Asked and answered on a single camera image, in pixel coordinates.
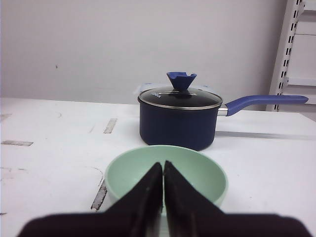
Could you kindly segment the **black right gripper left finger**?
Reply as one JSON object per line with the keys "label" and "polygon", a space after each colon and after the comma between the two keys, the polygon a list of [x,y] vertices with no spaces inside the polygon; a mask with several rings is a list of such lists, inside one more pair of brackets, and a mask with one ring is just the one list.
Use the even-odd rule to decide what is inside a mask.
{"label": "black right gripper left finger", "polygon": [[158,237],[162,212],[162,166],[156,162],[104,215],[106,237]]}

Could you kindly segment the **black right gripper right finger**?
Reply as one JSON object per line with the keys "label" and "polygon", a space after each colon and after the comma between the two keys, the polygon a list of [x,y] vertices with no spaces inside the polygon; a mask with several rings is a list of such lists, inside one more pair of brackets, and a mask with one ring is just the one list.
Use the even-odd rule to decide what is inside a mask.
{"label": "black right gripper right finger", "polygon": [[222,237],[224,213],[170,162],[164,165],[164,201],[171,237]]}

